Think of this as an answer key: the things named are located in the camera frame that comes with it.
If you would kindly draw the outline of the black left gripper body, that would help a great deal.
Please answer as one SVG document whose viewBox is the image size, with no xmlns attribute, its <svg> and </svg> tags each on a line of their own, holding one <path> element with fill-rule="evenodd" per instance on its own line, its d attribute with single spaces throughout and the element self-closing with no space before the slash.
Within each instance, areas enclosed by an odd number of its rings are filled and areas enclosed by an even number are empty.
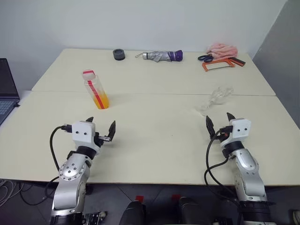
<svg viewBox="0 0 300 225">
<path fill-rule="evenodd" d="M 101 146 L 104 144 L 104 142 L 110 142 L 111 137 L 110 136 L 101 136 L 99 132 L 96 132 L 94 135 L 94 143 L 101 148 Z"/>
</svg>

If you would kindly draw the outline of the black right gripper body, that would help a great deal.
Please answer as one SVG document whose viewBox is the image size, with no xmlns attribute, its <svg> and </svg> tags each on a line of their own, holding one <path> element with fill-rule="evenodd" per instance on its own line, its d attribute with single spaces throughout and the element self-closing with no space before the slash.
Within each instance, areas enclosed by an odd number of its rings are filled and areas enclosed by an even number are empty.
<svg viewBox="0 0 300 225">
<path fill-rule="evenodd" d="M 233 131 L 233 126 L 225 126 L 215 132 L 214 128 L 211 129 L 211 139 L 224 141 L 228 139 L 230 133 Z"/>
</svg>

